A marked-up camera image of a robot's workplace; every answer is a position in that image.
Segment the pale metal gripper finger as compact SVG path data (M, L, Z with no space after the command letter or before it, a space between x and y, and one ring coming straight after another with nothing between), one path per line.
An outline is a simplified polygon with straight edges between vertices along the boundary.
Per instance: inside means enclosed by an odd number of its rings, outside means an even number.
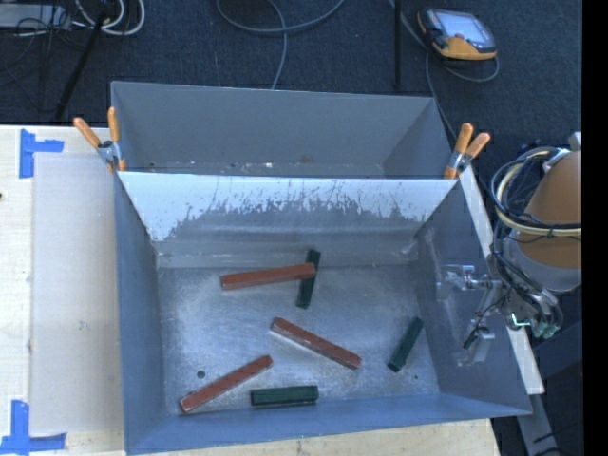
M435 295L438 300L447 300L456 292L484 291L491 292L501 285L501 281L489 274L476 275L470 264L445 264L439 270L439 279L435 284Z
M486 325L475 325L463 342L460 366L484 363L495 340L495 333Z

